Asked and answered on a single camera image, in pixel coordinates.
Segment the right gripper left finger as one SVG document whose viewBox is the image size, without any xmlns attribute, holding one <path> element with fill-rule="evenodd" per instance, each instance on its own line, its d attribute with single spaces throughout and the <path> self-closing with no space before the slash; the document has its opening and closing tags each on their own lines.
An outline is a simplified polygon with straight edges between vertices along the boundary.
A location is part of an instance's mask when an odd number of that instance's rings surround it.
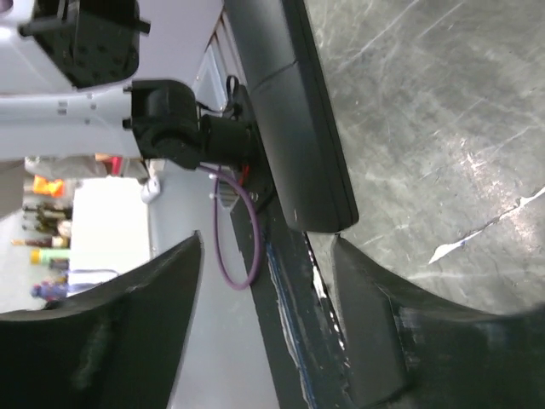
<svg viewBox="0 0 545 409">
<path fill-rule="evenodd" d="M 201 266 L 194 234 L 93 289 L 2 314 L 2 407 L 165 408 Z"/>
</svg>

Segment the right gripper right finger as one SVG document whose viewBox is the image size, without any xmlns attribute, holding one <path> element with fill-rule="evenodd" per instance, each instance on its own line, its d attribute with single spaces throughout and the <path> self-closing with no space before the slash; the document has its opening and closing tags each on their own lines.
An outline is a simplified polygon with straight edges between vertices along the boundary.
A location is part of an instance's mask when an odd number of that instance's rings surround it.
<svg viewBox="0 0 545 409">
<path fill-rule="evenodd" d="M 544 310 L 489 314 L 332 244 L 347 392 L 358 408 L 541 408 Z"/>
</svg>

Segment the black remote control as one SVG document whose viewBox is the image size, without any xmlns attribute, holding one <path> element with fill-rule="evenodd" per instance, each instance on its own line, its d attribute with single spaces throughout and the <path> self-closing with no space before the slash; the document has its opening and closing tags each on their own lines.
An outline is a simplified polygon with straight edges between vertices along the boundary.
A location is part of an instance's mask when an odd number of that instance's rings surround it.
<svg viewBox="0 0 545 409">
<path fill-rule="evenodd" d="M 303 1 L 225 3 L 290 228 L 337 233 L 359 211 Z"/>
</svg>

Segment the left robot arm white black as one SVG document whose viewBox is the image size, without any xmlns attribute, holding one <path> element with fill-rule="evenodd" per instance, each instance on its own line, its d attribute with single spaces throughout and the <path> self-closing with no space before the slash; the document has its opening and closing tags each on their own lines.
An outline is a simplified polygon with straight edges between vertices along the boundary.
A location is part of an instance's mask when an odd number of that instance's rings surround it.
<svg viewBox="0 0 545 409">
<path fill-rule="evenodd" d="M 106 153 L 195 170 L 260 155 L 254 121 L 222 115 L 184 83 L 135 79 L 151 25 L 136 1 L 1 4 L 1 158 Z"/>
</svg>

